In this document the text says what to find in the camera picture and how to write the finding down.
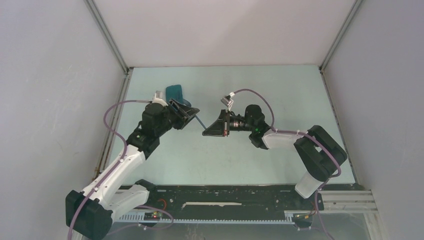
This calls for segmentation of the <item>teal cloth napkin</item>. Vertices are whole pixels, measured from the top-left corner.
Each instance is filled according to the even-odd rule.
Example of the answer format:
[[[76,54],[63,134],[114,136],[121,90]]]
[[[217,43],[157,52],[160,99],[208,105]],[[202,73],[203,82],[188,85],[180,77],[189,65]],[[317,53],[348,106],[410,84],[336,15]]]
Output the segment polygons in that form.
[[[170,85],[165,88],[165,97],[166,101],[175,100],[180,104],[191,107],[191,103],[184,99],[183,97],[183,88],[180,84]]]

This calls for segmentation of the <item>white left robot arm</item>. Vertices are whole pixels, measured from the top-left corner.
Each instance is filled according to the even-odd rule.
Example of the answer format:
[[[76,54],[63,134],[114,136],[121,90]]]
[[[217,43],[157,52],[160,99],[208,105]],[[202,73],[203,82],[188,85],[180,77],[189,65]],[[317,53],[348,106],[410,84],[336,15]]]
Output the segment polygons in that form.
[[[160,145],[160,137],[171,129],[182,130],[200,112],[174,99],[165,101],[157,91],[146,104],[141,120],[133,132],[124,138],[123,149],[115,160],[95,180],[81,191],[71,190],[65,197],[66,238],[77,232],[90,240],[103,239],[113,223],[130,210],[143,205],[153,208],[158,194],[142,185],[117,193],[125,179],[143,164]]]

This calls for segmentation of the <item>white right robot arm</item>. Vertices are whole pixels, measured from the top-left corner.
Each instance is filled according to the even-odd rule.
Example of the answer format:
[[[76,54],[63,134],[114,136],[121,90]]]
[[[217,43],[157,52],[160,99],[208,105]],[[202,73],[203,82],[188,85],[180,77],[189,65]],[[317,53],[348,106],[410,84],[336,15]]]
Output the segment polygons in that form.
[[[295,185],[291,204],[304,209],[311,202],[311,195],[321,189],[332,176],[341,174],[341,165],[347,160],[346,151],[320,125],[306,132],[276,130],[265,121],[259,105],[250,104],[244,115],[221,110],[218,118],[203,132],[207,137],[227,137],[232,131],[249,132],[248,138],[259,149],[270,150],[293,146],[306,168],[305,174]]]

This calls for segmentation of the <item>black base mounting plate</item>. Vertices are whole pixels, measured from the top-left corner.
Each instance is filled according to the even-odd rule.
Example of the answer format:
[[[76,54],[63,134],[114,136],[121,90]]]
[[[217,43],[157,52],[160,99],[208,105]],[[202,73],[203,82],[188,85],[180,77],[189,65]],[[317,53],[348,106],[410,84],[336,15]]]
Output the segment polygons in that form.
[[[149,192],[146,205],[165,216],[211,219],[282,219],[288,212],[309,214],[324,209],[322,197],[301,197],[294,185],[156,185],[136,181]]]

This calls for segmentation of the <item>aluminium left side rail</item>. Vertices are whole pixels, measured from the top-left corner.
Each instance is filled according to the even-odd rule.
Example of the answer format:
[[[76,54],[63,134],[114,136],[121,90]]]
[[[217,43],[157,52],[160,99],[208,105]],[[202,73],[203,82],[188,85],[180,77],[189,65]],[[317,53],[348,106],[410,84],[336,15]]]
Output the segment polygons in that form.
[[[133,72],[134,67],[130,67],[128,74],[125,75],[125,78],[123,79],[120,85],[120,89],[115,103],[119,103],[126,99]],[[108,126],[111,127],[114,131],[116,131],[119,126],[122,111],[122,106],[116,106],[108,115]],[[106,128],[106,130],[107,132],[102,144],[99,159],[93,172],[92,180],[95,180],[110,164],[111,155],[115,143],[115,134],[108,128]]]

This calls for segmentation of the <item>aluminium left corner post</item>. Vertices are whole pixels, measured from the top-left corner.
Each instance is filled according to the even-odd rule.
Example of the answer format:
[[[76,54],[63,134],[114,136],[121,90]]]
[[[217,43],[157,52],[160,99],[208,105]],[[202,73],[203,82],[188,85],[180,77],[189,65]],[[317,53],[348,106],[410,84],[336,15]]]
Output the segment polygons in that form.
[[[93,19],[95,23],[97,24],[101,34],[103,35],[105,42],[109,46],[111,52],[113,53],[115,59],[117,60],[120,68],[124,72],[125,75],[128,74],[130,71],[130,68],[128,67],[127,63],[124,60],[124,57],[119,50],[119,47],[114,40],[114,37],[112,36],[111,31],[109,30],[106,21],[104,20],[102,13],[96,4],[94,0],[84,0],[84,3],[86,4],[88,10],[90,11],[91,15],[93,16]]]

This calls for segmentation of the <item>aluminium corner post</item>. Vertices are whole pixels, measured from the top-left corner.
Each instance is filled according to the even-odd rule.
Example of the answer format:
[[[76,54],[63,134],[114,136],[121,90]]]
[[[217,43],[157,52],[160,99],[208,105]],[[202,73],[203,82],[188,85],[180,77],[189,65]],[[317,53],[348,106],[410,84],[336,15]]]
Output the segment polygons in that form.
[[[101,34],[103,35],[105,42],[109,46],[111,52],[113,53],[115,59],[117,60],[120,68],[124,72],[125,75],[128,74],[130,71],[130,68],[128,67],[127,63],[124,60],[124,57],[119,50],[119,47],[114,40],[114,37],[112,36],[111,31],[109,30],[106,21],[104,20],[102,13],[96,4],[94,0],[84,0],[84,3],[86,4],[88,10],[90,11],[91,15],[93,16],[93,19],[95,23],[97,24]]]
[[[346,32],[348,31],[348,28],[350,27],[352,21],[354,20],[355,16],[357,15],[358,11],[360,10],[361,6],[363,5],[364,0],[355,0],[344,19],[339,31],[337,32],[330,48],[328,49],[323,61],[321,62],[319,66],[319,70],[321,73],[323,73],[326,68],[328,67],[333,55],[335,54],[336,50],[338,49],[340,43],[342,42],[343,37],[345,36]]]

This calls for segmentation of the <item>aluminium front frame rail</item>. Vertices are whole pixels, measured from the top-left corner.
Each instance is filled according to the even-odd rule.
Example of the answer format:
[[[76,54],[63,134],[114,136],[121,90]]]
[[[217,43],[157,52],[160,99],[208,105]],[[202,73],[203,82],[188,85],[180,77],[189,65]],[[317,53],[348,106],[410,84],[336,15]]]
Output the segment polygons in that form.
[[[378,212],[370,190],[323,190],[321,194],[325,214],[374,214]]]

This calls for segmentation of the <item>aluminium right corner post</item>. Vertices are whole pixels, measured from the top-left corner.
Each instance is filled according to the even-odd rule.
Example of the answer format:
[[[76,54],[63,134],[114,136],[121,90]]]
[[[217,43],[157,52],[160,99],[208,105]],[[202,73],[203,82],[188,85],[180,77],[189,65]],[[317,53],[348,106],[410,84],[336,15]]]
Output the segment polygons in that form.
[[[340,43],[342,42],[343,37],[345,36],[346,32],[348,31],[348,28],[350,27],[352,21],[354,20],[355,16],[357,15],[358,11],[360,10],[361,6],[363,5],[364,0],[355,0],[344,19],[339,31],[337,32],[330,48],[328,49],[323,61],[321,62],[319,66],[319,70],[321,73],[323,73],[326,68],[328,67],[333,55],[335,54],[336,50],[338,49]]]

